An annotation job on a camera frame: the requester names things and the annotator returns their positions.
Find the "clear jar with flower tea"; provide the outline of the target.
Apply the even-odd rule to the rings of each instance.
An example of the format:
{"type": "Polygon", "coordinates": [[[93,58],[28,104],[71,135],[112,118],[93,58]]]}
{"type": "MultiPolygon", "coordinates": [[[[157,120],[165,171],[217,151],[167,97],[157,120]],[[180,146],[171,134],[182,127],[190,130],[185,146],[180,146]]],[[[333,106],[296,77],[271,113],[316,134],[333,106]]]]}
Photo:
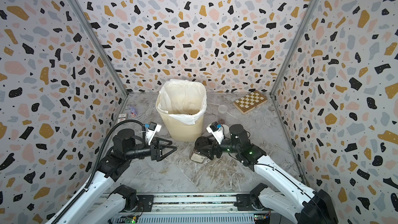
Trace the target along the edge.
{"type": "Polygon", "coordinates": [[[190,159],[196,163],[204,163],[206,157],[200,154],[196,149],[193,150],[190,159]]]}

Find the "black jar lid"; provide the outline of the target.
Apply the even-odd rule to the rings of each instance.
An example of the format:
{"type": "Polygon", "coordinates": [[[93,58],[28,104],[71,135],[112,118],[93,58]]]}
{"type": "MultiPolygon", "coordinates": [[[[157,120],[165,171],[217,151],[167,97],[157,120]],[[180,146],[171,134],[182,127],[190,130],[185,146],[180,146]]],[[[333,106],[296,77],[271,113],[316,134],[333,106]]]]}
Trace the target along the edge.
{"type": "Polygon", "coordinates": [[[201,152],[201,150],[209,145],[209,139],[205,136],[199,137],[194,143],[194,149],[201,152]]]}

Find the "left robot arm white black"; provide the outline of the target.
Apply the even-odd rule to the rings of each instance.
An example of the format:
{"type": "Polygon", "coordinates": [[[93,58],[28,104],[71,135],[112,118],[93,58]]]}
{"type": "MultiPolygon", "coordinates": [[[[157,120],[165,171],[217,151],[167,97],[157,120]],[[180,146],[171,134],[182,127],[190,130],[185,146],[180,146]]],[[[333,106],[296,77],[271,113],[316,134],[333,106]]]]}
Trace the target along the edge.
{"type": "Polygon", "coordinates": [[[177,150],[172,141],[154,138],[155,130],[142,127],[141,136],[132,129],[122,129],[113,137],[113,147],[104,157],[99,156],[87,182],[50,220],[50,224],[105,223],[120,211],[144,209],[138,201],[136,190],[125,185],[114,190],[106,202],[94,212],[89,210],[127,170],[134,159],[149,157],[152,161],[162,161],[177,150]]]}

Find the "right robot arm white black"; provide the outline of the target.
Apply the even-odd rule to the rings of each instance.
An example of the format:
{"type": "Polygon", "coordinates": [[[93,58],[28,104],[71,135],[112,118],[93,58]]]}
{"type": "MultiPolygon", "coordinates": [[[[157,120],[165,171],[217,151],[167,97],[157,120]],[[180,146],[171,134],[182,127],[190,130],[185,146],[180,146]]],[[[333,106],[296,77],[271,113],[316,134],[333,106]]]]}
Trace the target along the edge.
{"type": "Polygon", "coordinates": [[[228,138],[223,126],[217,122],[210,124],[207,131],[210,136],[200,136],[195,141],[195,149],[201,155],[212,160],[228,153],[278,189],[275,192],[269,186],[259,184],[250,192],[248,206],[259,210],[270,208],[294,224],[338,223],[329,194],[324,190],[313,190],[283,170],[263,149],[251,143],[241,124],[230,126],[228,138]]]}

